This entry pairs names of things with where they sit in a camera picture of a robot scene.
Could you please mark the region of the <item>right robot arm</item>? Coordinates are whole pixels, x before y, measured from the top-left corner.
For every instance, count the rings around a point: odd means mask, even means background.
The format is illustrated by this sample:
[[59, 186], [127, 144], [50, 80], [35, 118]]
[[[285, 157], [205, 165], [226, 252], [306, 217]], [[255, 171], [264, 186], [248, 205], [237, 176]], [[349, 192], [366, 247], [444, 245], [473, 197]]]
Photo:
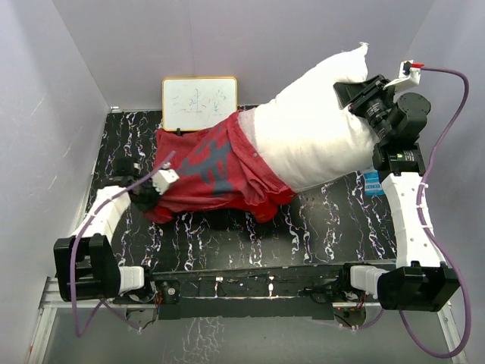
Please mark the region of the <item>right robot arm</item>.
[[396, 267], [386, 271], [368, 263], [346, 263], [339, 273], [339, 295], [348, 301], [366, 293], [385, 310], [438, 312], [457, 291], [457, 274], [426, 232], [420, 219], [427, 204], [421, 182], [426, 168], [418, 144], [430, 102], [417, 93], [395, 95], [381, 75], [361, 83], [333, 86], [341, 106], [365, 119], [379, 140], [372, 162], [388, 200], [396, 237]]

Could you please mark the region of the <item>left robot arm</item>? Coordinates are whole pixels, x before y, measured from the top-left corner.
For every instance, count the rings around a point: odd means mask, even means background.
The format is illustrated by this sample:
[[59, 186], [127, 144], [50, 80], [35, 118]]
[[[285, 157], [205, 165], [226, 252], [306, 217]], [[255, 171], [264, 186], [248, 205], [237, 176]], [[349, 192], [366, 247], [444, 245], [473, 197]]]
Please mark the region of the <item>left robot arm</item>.
[[95, 201], [81, 225], [70, 237], [54, 245], [55, 267], [61, 298], [77, 300], [116, 298], [131, 293], [141, 303], [155, 297], [156, 283], [141, 266], [120, 267], [111, 241], [123, 214], [131, 205], [147, 212], [178, 180], [172, 169], [141, 174], [133, 158], [118, 160], [114, 173], [97, 190]]

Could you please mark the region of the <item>red patterned pillowcase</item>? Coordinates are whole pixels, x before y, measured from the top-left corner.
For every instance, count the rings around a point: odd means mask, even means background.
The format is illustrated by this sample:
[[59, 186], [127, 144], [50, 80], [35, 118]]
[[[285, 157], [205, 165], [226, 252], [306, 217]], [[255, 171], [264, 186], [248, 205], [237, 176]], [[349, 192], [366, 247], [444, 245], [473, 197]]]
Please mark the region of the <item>red patterned pillowcase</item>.
[[156, 133], [155, 166], [172, 152], [171, 165], [179, 179], [145, 213], [164, 224], [179, 212], [239, 209], [255, 220], [270, 221], [279, 206], [292, 201], [295, 192], [267, 165], [239, 125], [241, 111], [217, 125], [178, 136]]

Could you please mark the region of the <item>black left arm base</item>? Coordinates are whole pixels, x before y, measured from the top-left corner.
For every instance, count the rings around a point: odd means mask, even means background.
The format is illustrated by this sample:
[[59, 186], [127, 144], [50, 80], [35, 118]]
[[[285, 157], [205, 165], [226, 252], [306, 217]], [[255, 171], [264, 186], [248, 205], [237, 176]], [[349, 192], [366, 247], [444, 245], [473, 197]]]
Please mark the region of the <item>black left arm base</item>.
[[148, 322], [153, 324], [158, 320], [163, 304], [174, 305], [179, 302], [180, 283], [176, 280], [150, 281], [145, 286], [123, 293], [114, 299], [114, 303], [121, 305], [151, 305], [153, 307], [152, 317]]

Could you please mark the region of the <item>white pillow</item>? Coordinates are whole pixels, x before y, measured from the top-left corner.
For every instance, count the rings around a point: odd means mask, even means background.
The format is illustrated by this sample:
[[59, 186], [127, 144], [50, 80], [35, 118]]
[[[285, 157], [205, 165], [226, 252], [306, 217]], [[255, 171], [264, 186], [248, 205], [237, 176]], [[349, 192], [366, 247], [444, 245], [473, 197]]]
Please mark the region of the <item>white pillow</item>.
[[378, 138], [368, 122], [341, 105], [335, 83], [367, 79], [368, 44], [326, 58], [271, 101], [239, 114], [258, 156], [295, 192], [372, 165]]

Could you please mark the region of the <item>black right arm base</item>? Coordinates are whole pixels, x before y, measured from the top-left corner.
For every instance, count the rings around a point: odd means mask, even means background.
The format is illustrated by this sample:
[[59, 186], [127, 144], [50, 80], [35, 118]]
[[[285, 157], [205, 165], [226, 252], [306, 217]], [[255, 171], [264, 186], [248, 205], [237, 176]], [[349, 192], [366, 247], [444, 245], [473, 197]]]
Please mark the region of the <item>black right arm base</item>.
[[366, 311], [366, 301], [369, 298], [364, 290], [341, 284], [339, 280], [326, 284], [303, 287], [298, 291], [299, 297], [309, 297], [314, 303], [338, 303], [332, 306], [333, 316], [342, 328], [352, 330], [369, 328], [375, 325], [383, 316], [383, 309], [369, 319]]

